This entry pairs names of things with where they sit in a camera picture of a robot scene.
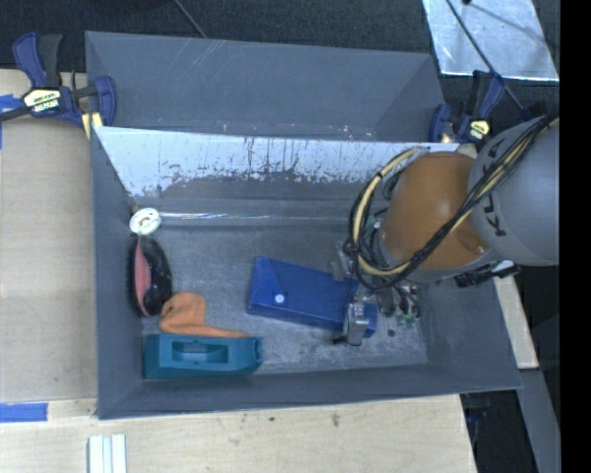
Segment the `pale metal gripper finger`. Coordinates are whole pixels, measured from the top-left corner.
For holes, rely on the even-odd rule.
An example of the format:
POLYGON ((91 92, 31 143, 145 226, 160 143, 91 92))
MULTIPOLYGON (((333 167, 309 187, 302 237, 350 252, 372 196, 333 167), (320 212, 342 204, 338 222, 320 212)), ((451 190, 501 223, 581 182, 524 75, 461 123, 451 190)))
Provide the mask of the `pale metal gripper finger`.
POLYGON ((338 249, 331 261, 331 273, 335 281, 353 278, 353 258, 343 249, 338 249))
POLYGON ((365 305, 350 303, 347 307, 344 321, 344 339, 351 346, 359 346, 365 338, 369 319, 366 316, 365 305))

